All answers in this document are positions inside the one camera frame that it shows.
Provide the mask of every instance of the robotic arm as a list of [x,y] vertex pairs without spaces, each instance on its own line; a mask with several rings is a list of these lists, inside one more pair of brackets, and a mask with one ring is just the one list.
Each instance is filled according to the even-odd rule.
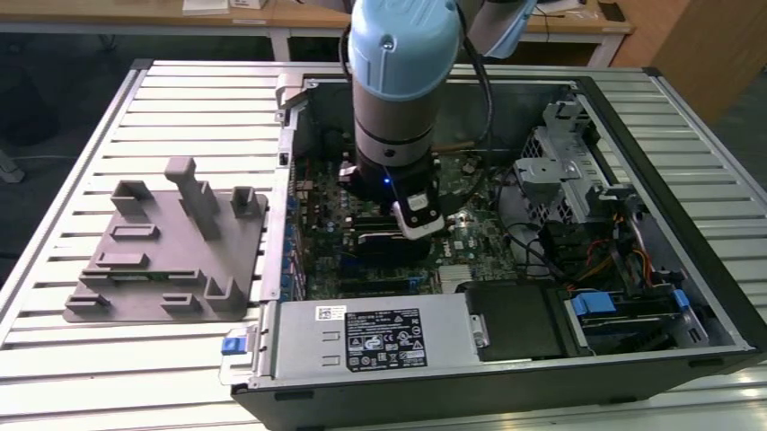
[[[473,51],[465,33],[483,54],[511,54],[535,5],[536,0],[488,0],[465,31],[455,0],[354,3],[348,62],[356,154],[341,165],[340,181],[360,198],[390,203],[410,240],[444,228],[430,144],[440,91],[461,42]],[[500,37],[483,29],[501,32]]]

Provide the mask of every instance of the blue latch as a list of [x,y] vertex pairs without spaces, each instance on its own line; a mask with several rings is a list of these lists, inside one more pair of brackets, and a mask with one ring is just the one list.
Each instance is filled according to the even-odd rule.
[[575,315],[583,316],[595,312],[615,312],[615,304],[607,292],[587,292],[571,300]]
[[220,345],[220,354],[222,356],[244,355],[245,351],[245,338],[244,337],[225,337]]
[[687,310],[691,307],[691,300],[688,299],[684,291],[680,289],[673,290],[673,299],[676,300],[676,304],[681,310]]

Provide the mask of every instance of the gray plastic base plate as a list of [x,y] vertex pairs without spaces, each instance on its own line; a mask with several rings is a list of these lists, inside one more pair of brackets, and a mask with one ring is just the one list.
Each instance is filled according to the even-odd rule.
[[232,195],[208,190],[218,203],[218,209],[213,206],[208,213],[217,212],[212,218],[220,231],[217,239],[208,241],[184,211],[178,192],[136,193],[141,199],[130,204],[138,204],[140,209],[136,214],[124,211],[128,218],[114,211],[65,304],[65,320],[240,320],[246,311],[266,205],[264,195],[244,189],[240,192],[250,193],[250,205],[240,217],[234,217]]

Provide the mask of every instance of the metal panel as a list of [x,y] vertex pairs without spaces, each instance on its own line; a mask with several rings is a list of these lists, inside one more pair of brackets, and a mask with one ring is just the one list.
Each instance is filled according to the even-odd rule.
[[[101,127],[109,133],[97,131],[102,138],[93,144],[94,155],[78,162],[82,181],[62,191],[57,199],[62,212],[49,220],[54,228],[38,233],[25,252],[25,268],[17,271],[25,275],[21,288],[5,286],[2,290],[2,295],[10,291],[16,295],[12,313],[0,324],[0,338],[5,337],[1,329],[10,329],[0,349],[0,400],[10,400],[0,403],[4,430],[262,430],[230,401],[229,388],[218,384],[220,336],[241,322],[73,324],[60,313],[108,219],[106,193],[117,178],[146,179],[150,186],[169,187],[162,186],[158,160],[196,155],[200,177],[213,187],[254,185],[265,193],[270,190],[268,172],[274,162],[268,160],[277,154],[278,128],[262,126],[258,117],[241,126],[233,126],[241,124],[240,116],[217,116],[216,126],[205,119],[204,126],[118,127],[125,126],[122,114],[272,114],[273,83],[277,74],[289,70],[337,75],[336,65],[168,61],[149,69],[146,81],[168,86],[122,88],[133,102],[121,108],[117,102],[118,115],[108,115]],[[460,66],[455,74],[471,76],[471,68]],[[675,94],[636,69],[491,66],[489,74],[595,78],[749,300],[767,316],[764,198]],[[234,84],[245,87],[230,87]],[[184,116],[162,118],[185,124]],[[130,119],[145,124],[157,117]],[[607,159],[613,164],[609,154]],[[262,271],[261,263],[256,273]],[[254,291],[260,284],[253,281]],[[257,319],[257,308],[248,312],[248,319]],[[636,403],[370,429],[763,429],[765,406],[767,372],[757,366],[687,383]]]

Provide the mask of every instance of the paper on desk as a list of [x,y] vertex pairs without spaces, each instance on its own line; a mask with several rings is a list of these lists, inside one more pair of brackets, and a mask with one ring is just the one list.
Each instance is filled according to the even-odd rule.
[[229,0],[182,0],[184,15],[224,15],[229,13]]
[[537,4],[536,9],[545,15],[552,15],[556,12],[569,11],[571,9],[580,9],[584,7],[577,0],[559,0],[551,3]]

